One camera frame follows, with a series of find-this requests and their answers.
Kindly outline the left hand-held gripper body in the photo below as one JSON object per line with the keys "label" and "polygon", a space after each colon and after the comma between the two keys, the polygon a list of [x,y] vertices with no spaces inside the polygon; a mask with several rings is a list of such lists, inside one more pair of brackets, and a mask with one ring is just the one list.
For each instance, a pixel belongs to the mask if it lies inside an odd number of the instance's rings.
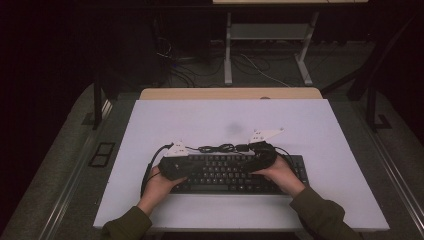
{"label": "left hand-held gripper body", "polygon": [[192,164],[186,146],[181,142],[175,142],[162,157],[158,167],[161,174],[168,180],[179,178],[179,166],[181,164]]}

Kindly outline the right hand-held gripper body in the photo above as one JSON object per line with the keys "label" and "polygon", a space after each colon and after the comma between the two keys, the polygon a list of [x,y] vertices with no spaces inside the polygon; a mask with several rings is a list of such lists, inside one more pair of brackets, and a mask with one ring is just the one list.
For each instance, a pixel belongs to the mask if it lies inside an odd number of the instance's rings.
{"label": "right hand-held gripper body", "polygon": [[253,135],[249,139],[249,149],[254,152],[254,158],[249,163],[257,163],[259,170],[270,167],[277,158],[277,152],[273,145],[267,143],[267,140],[281,134],[283,128],[271,130],[255,129]]}

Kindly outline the black computer keyboard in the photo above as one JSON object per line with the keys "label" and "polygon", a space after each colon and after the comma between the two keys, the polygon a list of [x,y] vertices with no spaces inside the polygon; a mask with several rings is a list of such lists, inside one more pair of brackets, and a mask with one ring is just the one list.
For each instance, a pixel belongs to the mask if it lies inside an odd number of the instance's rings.
{"label": "black computer keyboard", "polygon": [[236,160],[252,160],[253,155],[189,155],[195,169],[188,179],[175,186],[172,194],[284,195],[264,176],[243,172]]}

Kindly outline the person's left hand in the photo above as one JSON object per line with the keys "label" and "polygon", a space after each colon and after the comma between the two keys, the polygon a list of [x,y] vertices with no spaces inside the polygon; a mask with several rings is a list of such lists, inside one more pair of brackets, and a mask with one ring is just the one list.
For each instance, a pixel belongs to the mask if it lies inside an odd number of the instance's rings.
{"label": "person's left hand", "polygon": [[157,166],[153,167],[137,207],[150,216],[154,208],[168,196],[172,188],[185,180],[186,177],[173,181],[168,180],[161,174]]}

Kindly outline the person's right hand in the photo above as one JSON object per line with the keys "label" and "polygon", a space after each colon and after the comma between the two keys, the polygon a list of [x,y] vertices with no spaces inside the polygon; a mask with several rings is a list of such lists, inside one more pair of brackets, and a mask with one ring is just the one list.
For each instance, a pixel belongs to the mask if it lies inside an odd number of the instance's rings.
{"label": "person's right hand", "polygon": [[295,198],[304,189],[305,185],[290,169],[288,163],[278,156],[273,165],[258,171],[258,174],[273,181],[283,192]]}

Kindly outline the white board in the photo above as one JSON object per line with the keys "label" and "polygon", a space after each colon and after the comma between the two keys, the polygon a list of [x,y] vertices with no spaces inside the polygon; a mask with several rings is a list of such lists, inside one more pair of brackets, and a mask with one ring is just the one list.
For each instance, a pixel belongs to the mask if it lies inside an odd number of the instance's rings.
{"label": "white board", "polygon": [[[345,210],[357,231],[388,223],[330,104],[324,100],[139,100],[109,177],[94,227],[122,216],[140,197],[147,164],[163,145],[243,144],[274,130],[270,144],[304,159],[311,187]],[[281,195],[171,194],[153,212],[155,231],[295,231],[301,224]]]}

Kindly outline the wooden table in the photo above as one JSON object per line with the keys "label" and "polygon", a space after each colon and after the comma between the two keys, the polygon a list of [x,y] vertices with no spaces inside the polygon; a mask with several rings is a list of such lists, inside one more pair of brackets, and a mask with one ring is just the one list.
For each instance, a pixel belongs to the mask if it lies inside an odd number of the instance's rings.
{"label": "wooden table", "polygon": [[148,88],[141,100],[224,100],[224,99],[322,99],[320,91],[311,87],[273,88]]}

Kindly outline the black metal stand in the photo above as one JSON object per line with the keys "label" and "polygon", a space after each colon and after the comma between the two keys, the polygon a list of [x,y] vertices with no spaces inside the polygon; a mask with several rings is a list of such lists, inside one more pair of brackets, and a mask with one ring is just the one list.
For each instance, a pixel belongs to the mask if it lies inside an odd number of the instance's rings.
{"label": "black metal stand", "polygon": [[347,92],[349,100],[359,101],[364,93],[367,93],[365,121],[374,133],[378,129],[389,129],[391,127],[387,119],[383,116],[379,117],[380,123],[375,122],[378,85],[376,75],[396,42],[415,18],[416,16],[410,16],[398,25],[393,25],[393,31],[376,43],[375,48],[361,67],[320,90],[321,95],[326,96],[337,88],[352,82]]}
{"label": "black metal stand", "polygon": [[102,122],[103,104],[114,97],[113,78],[110,69],[98,70],[94,74],[94,124],[96,130]]}

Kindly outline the white metal desk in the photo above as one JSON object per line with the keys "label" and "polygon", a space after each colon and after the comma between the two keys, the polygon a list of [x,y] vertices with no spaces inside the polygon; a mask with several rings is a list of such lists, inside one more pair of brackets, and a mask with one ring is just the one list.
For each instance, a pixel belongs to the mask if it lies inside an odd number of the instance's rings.
{"label": "white metal desk", "polygon": [[283,7],[306,7],[313,10],[310,20],[305,23],[236,23],[233,21],[235,9],[226,11],[226,35],[224,55],[224,84],[233,84],[231,42],[233,40],[299,40],[302,48],[294,55],[301,79],[306,86],[312,86],[311,74],[305,65],[305,57],[311,43],[320,15],[318,7],[361,6],[369,0],[212,0],[214,7],[260,7],[277,10]]}

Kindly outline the metal floor rail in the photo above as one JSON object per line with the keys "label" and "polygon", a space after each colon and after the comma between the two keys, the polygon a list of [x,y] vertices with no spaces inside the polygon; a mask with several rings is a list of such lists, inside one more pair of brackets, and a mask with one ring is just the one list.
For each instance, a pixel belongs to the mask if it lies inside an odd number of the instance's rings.
{"label": "metal floor rail", "polygon": [[390,228],[404,226],[424,237],[424,207],[382,139],[369,129],[365,130],[365,136],[369,152],[361,159],[361,168]]}
{"label": "metal floor rail", "polygon": [[95,136],[90,134],[80,151],[76,164],[71,171],[71,175],[66,181],[64,188],[62,189],[57,201],[54,203],[53,210],[48,216],[48,219],[38,237],[38,240],[54,240],[54,236],[61,225],[62,219],[66,214],[66,211],[69,207],[69,204],[76,192],[80,181],[80,175],[84,166],[86,165],[86,161],[88,155],[90,153],[91,148],[94,146]]}

